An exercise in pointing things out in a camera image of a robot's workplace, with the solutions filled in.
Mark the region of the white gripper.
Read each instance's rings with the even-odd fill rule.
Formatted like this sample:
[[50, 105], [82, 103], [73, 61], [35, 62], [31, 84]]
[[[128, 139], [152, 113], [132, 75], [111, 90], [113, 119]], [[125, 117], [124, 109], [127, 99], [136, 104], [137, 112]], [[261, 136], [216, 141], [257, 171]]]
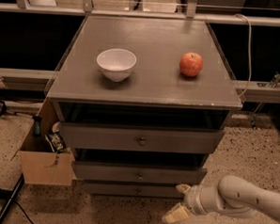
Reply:
[[[178, 184], [176, 189], [185, 195], [183, 202], [190, 209], [191, 213], [195, 215], [204, 216], [212, 212], [219, 214], [224, 210], [224, 201], [216, 185], [194, 185], [191, 188], [187, 184]], [[164, 224], [172, 224], [180, 220], [183, 221], [189, 217], [190, 211], [178, 202], [162, 216], [162, 221]]]

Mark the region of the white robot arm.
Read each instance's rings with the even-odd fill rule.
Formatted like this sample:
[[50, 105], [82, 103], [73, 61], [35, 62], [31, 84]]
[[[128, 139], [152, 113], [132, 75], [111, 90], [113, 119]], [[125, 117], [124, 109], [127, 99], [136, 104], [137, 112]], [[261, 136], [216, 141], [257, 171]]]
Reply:
[[247, 218], [256, 212], [280, 223], [280, 194], [257, 187], [238, 176], [225, 176], [210, 186], [178, 184], [176, 189], [183, 195], [183, 200], [162, 216], [165, 224], [185, 220], [189, 214], [218, 213]]

